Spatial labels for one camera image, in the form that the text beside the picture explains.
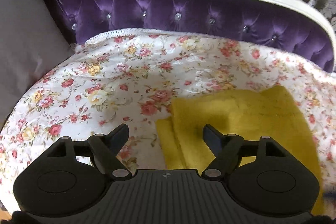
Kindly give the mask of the grey square cushion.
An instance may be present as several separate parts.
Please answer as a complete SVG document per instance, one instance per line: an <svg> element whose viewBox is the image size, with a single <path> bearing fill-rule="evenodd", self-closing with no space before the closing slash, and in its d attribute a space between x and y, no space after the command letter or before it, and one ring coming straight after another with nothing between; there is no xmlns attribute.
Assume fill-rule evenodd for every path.
<svg viewBox="0 0 336 224"><path fill-rule="evenodd" d="M73 53L43 0L1 0L1 124L29 88Z"/></svg>

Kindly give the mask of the floral bedspread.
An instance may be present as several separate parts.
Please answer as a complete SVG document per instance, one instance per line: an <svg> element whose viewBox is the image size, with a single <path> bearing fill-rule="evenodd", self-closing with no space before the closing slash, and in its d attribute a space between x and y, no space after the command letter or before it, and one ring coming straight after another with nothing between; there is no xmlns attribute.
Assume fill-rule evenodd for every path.
<svg viewBox="0 0 336 224"><path fill-rule="evenodd" d="M1 201L18 209L17 176L61 136L85 140L120 123L131 170L164 168L155 121L177 97L285 87L302 111L322 169L335 187L335 78L293 53L230 39L158 31L98 35L49 71L17 103L1 131Z"/></svg>

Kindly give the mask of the mustard yellow knit sweater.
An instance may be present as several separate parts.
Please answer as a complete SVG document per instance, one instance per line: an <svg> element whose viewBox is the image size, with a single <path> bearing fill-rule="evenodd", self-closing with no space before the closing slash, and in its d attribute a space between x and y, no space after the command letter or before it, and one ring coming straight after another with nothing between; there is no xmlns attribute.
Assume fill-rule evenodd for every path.
<svg viewBox="0 0 336 224"><path fill-rule="evenodd" d="M175 98L170 110L169 118L156 123L167 168L205 170L215 158L203 140L210 124L223 135L244 138L239 166L222 178L236 201L264 215L323 213L312 134L284 87Z"/></svg>

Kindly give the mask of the purple tufted chaise lounge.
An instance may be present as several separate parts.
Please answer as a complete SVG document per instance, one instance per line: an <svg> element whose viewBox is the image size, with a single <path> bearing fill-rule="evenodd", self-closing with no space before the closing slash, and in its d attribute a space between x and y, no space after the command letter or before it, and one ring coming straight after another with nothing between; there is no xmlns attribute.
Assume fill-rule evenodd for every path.
<svg viewBox="0 0 336 224"><path fill-rule="evenodd" d="M103 32L143 28L209 34L298 54L335 68L335 33L299 0L44 0L69 43Z"/></svg>

